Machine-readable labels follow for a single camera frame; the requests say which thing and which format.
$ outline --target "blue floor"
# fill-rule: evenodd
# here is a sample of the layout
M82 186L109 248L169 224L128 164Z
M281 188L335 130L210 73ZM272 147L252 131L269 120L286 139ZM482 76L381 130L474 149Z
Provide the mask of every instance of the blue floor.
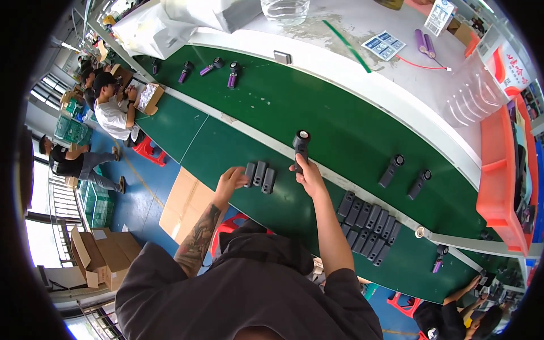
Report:
M126 180L125 194L110 191L115 201L112 231L121 231L126 225L137 241L143 245L154 242L163 247L170 255L174 255L177 243L159 226L160 215L170 194L170 189L180 171L180 165L166 158L166 166L160 167L126 148L122 143L114 141L100 127L97 127L91 138L91 151L111 152L117 146L121 152L120 162L109 162L101 165L105 176L118 181L120 176ZM231 208L225 219L234 216L236 209ZM209 265L211 256L208 253L204 266ZM380 318L385 340L416 340L419 331L416 323L402 315L386 302L394 294L393 291L380 287L369 300L372 308Z

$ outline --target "black cap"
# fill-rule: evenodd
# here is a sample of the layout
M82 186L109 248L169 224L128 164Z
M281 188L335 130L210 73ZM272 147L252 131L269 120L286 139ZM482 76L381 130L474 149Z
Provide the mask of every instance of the black cap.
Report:
M117 83L117 81L111 73L102 72L98 76L96 76L95 82L92 84L92 90L94 91L95 96L98 98L98 96L100 95L100 90L102 90L104 86L115 83Z

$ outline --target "orange plastic bin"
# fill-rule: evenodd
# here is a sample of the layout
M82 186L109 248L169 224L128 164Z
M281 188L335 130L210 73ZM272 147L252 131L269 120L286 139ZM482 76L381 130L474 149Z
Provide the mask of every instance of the orange plastic bin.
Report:
M515 98L518 110L525 120L527 157L533 192L529 203L537 206L539 196L539 174L536 148L531 134L527 108L521 95ZM533 232L523 233L514 211L515 154L514 133L506 106L481 122L481 178L476 210L507 244L508 250L529 252Z

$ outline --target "clear plastic bottle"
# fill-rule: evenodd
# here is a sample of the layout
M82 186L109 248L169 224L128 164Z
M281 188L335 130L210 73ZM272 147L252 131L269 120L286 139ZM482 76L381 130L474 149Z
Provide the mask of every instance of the clear plastic bottle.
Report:
M442 117L453 127L477 123L507 104L536 71L525 48L506 26L492 26L455 71Z
M306 20L310 0L261 0L264 16L279 26L296 26Z

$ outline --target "instruction card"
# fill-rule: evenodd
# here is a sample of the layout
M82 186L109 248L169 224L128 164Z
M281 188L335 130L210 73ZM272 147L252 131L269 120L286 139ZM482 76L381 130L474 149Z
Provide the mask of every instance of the instruction card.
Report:
M361 46L371 50L372 53L376 54L381 59L389 61L395 54L402 50L406 44L384 30L382 33L365 41Z

